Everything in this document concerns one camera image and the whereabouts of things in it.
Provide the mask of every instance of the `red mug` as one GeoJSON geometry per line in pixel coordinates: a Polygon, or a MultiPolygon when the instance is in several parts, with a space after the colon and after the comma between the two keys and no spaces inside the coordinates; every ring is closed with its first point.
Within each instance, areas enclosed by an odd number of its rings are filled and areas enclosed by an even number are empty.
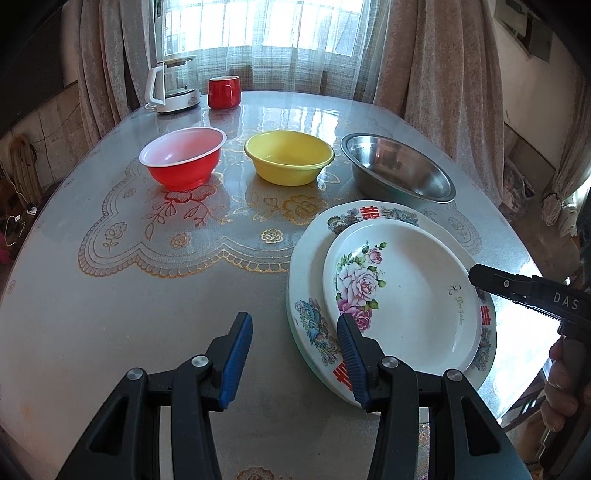
{"type": "Polygon", "coordinates": [[[240,77],[215,77],[209,79],[207,104],[209,108],[220,110],[240,105],[242,99],[240,77]]]}

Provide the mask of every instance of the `plate rim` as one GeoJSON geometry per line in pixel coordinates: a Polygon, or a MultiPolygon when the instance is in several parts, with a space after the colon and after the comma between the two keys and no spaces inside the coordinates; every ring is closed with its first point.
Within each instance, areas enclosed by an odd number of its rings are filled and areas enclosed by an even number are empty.
{"type": "MultiPolygon", "coordinates": [[[[296,308],[295,308],[296,303],[298,301],[302,301],[302,300],[308,301],[308,300],[313,300],[313,299],[311,297],[309,297],[309,295],[306,295],[306,296],[308,296],[307,299],[296,298],[299,296],[299,294],[298,294],[298,290],[294,287],[294,285],[296,283],[293,281],[293,277],[294,277],[294,272],[296,272],[298,269],[291,268],[291,267],[292,267],[292,265],[294,265],[294,263],[293,263],[294,257],[296,257],[296,259],[297,259],[300,256],[300,251],[304,252],[304,250],[306,248],[304,246],[304,242],[302,241],[302,239],[307,240],[308,237],[311,237],[312,239],[314,239],[314,243],[316,245],[321,245],[322,242],[327,239],[329,239],[330,242],[332,243],[332,240],[335,238],[335,233],[328,228],[327,220],[330,218],[331,215],[334,215],[335,212],[339,212],[339,214],[343,214],[343,213],[347,213],[349,210],[352,210],[357,207],[361,208],[363,206],[376,206],[376,205],[379,207],[388,207],[388,208],[398,209],[398,210],[416,215],[417,223],[419,224],[419,226],[421,226],[421,224],[427,225],[431,229],[434,229],[435,231],[439,232],[443,237],[446,237],[446,240],[444,241],[438,235],[436,235],[436,237],[439,238],[444,244],[448,245],[448,247],[450,246],[448,244],[448,242],[453,245],[453,248],[450,247],[450,249],[456,254],[456,256],[458,257],[460,262],[466,266],[466,269],[471,268],[473,265],[476,264],[476,262],[474,261],[472,256],[460,245],[460,243],[447,230],[445,230],[438,223],[435,223],[433,220],[428,218],[426,215],[424,215],[424,214],[422,214],[410,207],[407,207],[405,205],[400,205],[400,204],[396,204],[396,203],[389,203],[389,202],[381,202],[378,200],[356,200],[354,202],[342,203],[342,204],[335,205],[331,208],[326,209],[324,212],[319,213],[316,216],[316,218],[314,218],[314,220],[309,224],[309,226],[304,231],[302,236],[300,236],[300,239],[298,240],[297,244],[295,245],[292,255],[291,255],[290,271],[288,273],[287,294],[286,294],[286,300],[289,302],[289,305],[287,305],[288,321],[293,324],[293,326],[294,326],[293,331],[297,332],[298,340],[300,341],[302,346],[306,349],[306,352],[308,353],[308,356],[309,356],[309,360],[311,360],[317,366],[317,370],[321,373],[322,378],[319,378],[319,380],[324,385],[328,385],[329,389],[331,391],[333,391],[341,399],[345,400],[346,402],[350,403],[351,405],[356,406],[357,408],[360,408],[361,405],[355,401],[351,390],[347,386],[345,386],[345,384],[342,383],[341,381],[336,381],[336,377],[333,372],[333,369],[336,370],[335,367],[340,365],[340,363],[337,363],[336,361],[329,363],[331,366],[330,372],[327,372],[326,368],[328,367],[328,365],[325,365],[322,362],[322,359],[321,359],[321,356],[320,356],[318,350],[312,346],[311,342],[309,341],[309,338],[307,337],[306,331],[304,330],[302,325],[298,324],[298,320],[297,320],[298,312],[296,311],[296,308]]],[[[303,255],[303,258],[307,258],[308,262],[311,261],[311,259],[309,257],[307,257],[306,255],[303,255]]],[[[486,327],[485,327],[485,325],[483,325],[482,330],[484,332],[485,328],[486,328],[486,330],[489,333],[488,344],[487,344],[488,351],[485,355],[486,359],[484,360],[484,368],[480,369],[479,367],[477,367],[477,365],[473,361],[471,363],[471,365],[468,367],[468,369],[464,372],[466,378],[470,381],[470,383],[472,384],[472,386],[476,390],[480,389],[480,387],[484,383],[484,380],[486,379],[486,377],[488,376],[488,374],[490,373],[490,371],[492,369],[492,364],[494,363],[494,359],[495,359],[495,355],[496,355],[496,347],[497,347],[496,311],[495,311],[494,303],[492,301],[492,297],[490,294],[488,294],[486,292],[482,292],[482,297],[479,296],[479,299],[480,299],[480,305],[481,305],[480,308],[481,309],[483,309],[484,307],[487,308],[486,314],[487,314],[487,321],[488,322],[486,324],[486,327]]],[[[320,301],[324,302],[324,298],[323,298],[323,295],[321,292],[320,292],[320,295],[315,300],[317,300],[317,301],[320,300],[320,301]]]]}

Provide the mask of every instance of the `bowl rim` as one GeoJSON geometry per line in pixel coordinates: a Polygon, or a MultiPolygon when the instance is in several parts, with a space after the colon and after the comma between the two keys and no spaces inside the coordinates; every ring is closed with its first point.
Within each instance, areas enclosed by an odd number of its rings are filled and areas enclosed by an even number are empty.
{"type": "Polygon", "coordinates": [[[215,152],[216,150],[219,150],[222,145],[226,142],[227,136],[226,136],[226,132],[224,132],[223,130],[220,130],[219,128],[214,128],[214,127],[187,127],[187,128],[179,128],[178,130],[174,130],[172,132],[168,132],[167,134],[161,135],[158,138],[155,138],[154,140],[152,140],[150,143],[148,143],[144,148],[142,148],[142,151],[139,153],[139,162],[142,165],[146,165],[146,167],[150,167],[150,168],[166,168],[166,167],[174,167],[176,165],[182,165],[184,163],[189,163],[192,162],[194,160],[199,160],[200,158],[203,157],[207,157],[208,155],[212,154],[213,152],[215,152]],[[146,161],[145,156],[147,154],[147,151],[149,148],[153,148],[154,145],[157,145],[159,143],[162,143],[164,141],[166,141],[167,138],[173,137],[175,135],[178,134],[178,132],[182,132],[185,130],[215,130],[216,132],[222,134],[222,139],[220,140],[220,142],[218,143],[217,146],[215,146],[215,148],[212,148],[211,150],[201,154],[201,155],[197,155],[196,157],[191,157],[188,158],[186,160],[181,160],[175,163],[167,163],[166,165],[152,165],[149,162],[146,161]]]}
{"type": "Polygon", "coordinates": [[[404,142],[401,142],[400,140],[396,140],[395,138],[385,137],[383,135],[376,135],[376,134],[369,134],[369,133],[354,133],[354,134],[345,135],[341,139],[341,141],[340,141],[340,148],[343,151],[343,153],[345,154],[345,156],[351,162],[353,162],[355,166],[359,167],[365,173],[368,173],[372,178],[374,178],[378,182],[384,183],[387,186],[392,187],[395,190],[399,190],[399,191],[404,192],[407,195],[410,195],[412,197],[415,197],[415,198],[418,198],[418,199],[421,199],[421,200],[429,200],[429,201],[434,202],[434,203],[450,203],[450,202],[452,202],[456,198],[456,186],[453,184],[453,181],[450,178],[450,176],[439,165],[437,165],[433,160],[431,160],[424,153],[420,152],[416,148],[413,148],[413,147],[411,147],[410,145],[408,145],[408,144],[406,144],[404,142]],[[445,195],[445,197],[431,197],[431,196],[428,196],[428,195],[421,195],[421,194],[418,194],[416,192],[413,192],[412,190],[408,190],[408,189],[406,189],[406,188],[404,188],[404,187],[402,187],[400,185],[396,185],[395,183],[393,183],[393,182],[391,182],[391,181],[383,178],[382,176],[378,175],[373,170],[370,170],[365,165],[363,165],[349,151],[349,148],[347,147],[347,143],[349,142],[349,140],[351,140],[354,137],[375,137],[375,138],[383,138],[384,140],[390,140],[390,141],[396,142],[396,143],[398,143],[400,145],[404,145],[405,147],[410,148],[411,150],[414,150],[419,155],[422,155],[424,158],[426,158],[427,161],[429,161],[433,166],[435,166],[435,168],[438,169],[438,171],[440,173],[442,173],[443,176],[447,179],[447,181],[449,182],[449,185],[450,185],[450,192],[449,192],[449,194],[445,195]]]}
{"type": "Polygon", "coordinates": [[[240,80],[238,75],[226,75],[224,77],[212,77],[209,79],[210,82],[224,82],[229,80],[240,80]]]}
{"type": "Polygon", "coordinates": [[[327,142],[325,142],[321,138],[315,137],[314,135],[310,135],[310,134],[307,134],[305,132],[298,132],[297,130],[267,130],[266,132],[259,132],[257,134],[254,134],[252,137],[250,137],[244,143],[244,153],[246,155],[248,155],[248,157],[250,157],[253,160],[258,160],[258,161],[260,161],[262,163],[265,163],[267,165],[274,165],[276,167],[284,168],[286,170],[315,170],[317,168],[324,168],[325,166],[327,166],[330,163],[332,163],[332,161],[335,159],[335,149],[332,148],[327,142]],[[271,134],[273,132],[293,132],[295,134],[306,135],[308,137],[315,138],[316,140],[321,141],[324,145],[326,145],[329,148],[329,150],[330,150],[330,158],[328,158],[327,160],[324,160],[324,161],[322,161],[320,163],[314,164],[314,165],[285,165],[285,164],[282,164],[282,163],[276,163],[276,162],[273,162],[273,161],[265,160],[264,158],[261,158],[261,157],[257,157],[254,153],[252,153],[252,151],[250,151],[250,149],[248,148],[248,144],[250,143],[250,141],[253,138],[259,137],[259,136],[265,135],[265,134],[271,134]]]}

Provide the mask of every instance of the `white kettle handle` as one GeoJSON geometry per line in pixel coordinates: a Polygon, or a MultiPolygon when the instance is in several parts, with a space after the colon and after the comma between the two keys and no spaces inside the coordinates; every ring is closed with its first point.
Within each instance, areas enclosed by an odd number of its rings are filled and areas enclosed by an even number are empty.
{"type": "Polygon", "coordinates": [[[148,83],[146,83],[144,98],[147,103],[166,105],[166,100],[164,98],[164,65],[154,67],[148,72],[148,83]],[[162,93],[161,99],[154,96],[154,88],[156,87],[157,80],[159,80],[158,86],[160,87],[157,90],[162,93]]]}

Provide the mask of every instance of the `blue gripper pad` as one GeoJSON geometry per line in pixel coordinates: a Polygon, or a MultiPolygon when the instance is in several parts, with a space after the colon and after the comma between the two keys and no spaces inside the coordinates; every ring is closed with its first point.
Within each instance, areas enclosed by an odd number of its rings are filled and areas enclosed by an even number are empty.
{"type": "Polygon", "coordinates": [[[226,365],[222,372],[222,384],[220,386],[218,403],[219,406],[224,409],[226,409],[230,402],[236,398],[236,391],[238,390],[238,384],[240,382],[240,377],[242,376],[242,370],[244,369],[248,349],[251,347],[252,317],[249,314],[245,315],[240,331],[236,336],[236,341],[228,356],[228,361],[226,361],[226,365]]]}
{"type": "Polygon", "coordinates": [[[349,373],[349,381],[353,387],[355,400],[361,403],[363,409],[368,408],[371,398],[369,396],[368,382],[365,367],[361,356],[357,351],[353,336],[349,331],[347,322],[343,316],[337,321],[337,337],[339,339],[340,351],[343,354],[343,360],[349,373]]]}

